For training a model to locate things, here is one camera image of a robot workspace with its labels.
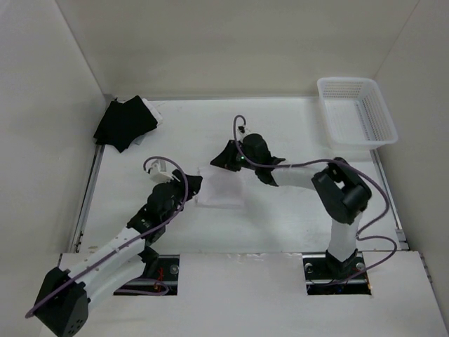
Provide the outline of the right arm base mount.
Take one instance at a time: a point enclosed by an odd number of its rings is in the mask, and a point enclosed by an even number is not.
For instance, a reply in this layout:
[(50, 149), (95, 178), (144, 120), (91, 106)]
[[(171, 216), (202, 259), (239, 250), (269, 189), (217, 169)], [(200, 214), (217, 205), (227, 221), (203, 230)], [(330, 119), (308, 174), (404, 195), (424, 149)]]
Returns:
[(355, 276), (365, 268), (362, 253), (342, 270), (332, 266), (325, 253), (311, 253), (302, 256), (307, 294), (310, 296), (327, 295), (367, 295), (371, 294), (370, 282), (366, 272)]

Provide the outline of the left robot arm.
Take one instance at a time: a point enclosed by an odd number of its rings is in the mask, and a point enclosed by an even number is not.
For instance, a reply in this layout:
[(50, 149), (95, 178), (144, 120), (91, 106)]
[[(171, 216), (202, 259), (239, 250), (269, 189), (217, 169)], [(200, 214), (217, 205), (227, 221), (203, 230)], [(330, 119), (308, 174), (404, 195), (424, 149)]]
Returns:
[(129, 281), (154, 277), (159, 255), (152, 245), (199, 193), (202, 181), (174, 170), (115, 238), (75, 266), (47, 272), (32, 314), (55, 336), (75, 336), (99, 302)]

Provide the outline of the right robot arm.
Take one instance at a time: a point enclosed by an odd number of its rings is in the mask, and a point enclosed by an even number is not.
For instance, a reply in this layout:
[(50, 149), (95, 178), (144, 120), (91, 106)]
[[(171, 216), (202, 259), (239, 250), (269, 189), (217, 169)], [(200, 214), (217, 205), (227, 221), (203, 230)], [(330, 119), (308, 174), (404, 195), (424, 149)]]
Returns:
[(332, 219), (326, 271), (336, 278), (350, 271), (357, 252), (356, 232), (372, 192), (345, 159), (294, 168), (286, 159), (273, 156), (260, 134), (251, 133), (237, 142), (229, 140), (210, 165), (233, 172), (253, 170), (266, 185), (316, 191)]

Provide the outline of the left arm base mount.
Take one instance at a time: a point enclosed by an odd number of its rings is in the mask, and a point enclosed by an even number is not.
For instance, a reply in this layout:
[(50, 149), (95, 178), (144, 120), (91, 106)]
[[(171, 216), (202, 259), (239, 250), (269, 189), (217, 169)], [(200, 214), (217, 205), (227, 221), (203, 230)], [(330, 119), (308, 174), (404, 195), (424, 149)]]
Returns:
[(179, 255), (152, 251), (141, 276), (114, 292), (115, 296), (176, 296), (180, 275)]

